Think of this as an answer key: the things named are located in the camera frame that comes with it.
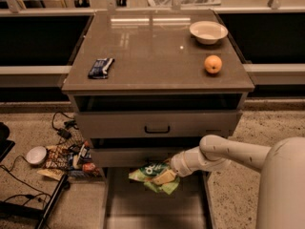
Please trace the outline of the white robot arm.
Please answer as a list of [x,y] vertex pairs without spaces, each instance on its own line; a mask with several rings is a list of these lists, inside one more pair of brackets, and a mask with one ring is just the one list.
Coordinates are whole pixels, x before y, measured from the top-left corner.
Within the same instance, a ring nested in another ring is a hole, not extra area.
[[206,135],[195,148],[170,159],[157,185],[195,171],[216,171],[231,161],[260,173],[256,229],[305,229],[305,138],[289,137],[274,146]]

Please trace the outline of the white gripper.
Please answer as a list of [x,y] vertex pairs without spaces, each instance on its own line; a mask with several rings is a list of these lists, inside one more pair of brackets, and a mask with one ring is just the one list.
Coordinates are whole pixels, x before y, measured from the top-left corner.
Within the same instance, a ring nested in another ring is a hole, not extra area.
[[171,170],[165,170],[154,177],[152,182],[162,185],[175,180],[176,175],[187,177],[196,171],[215,172],[227,168],[231,162],[223,157],[205,154],[199,147],[182,151],[171,158]]

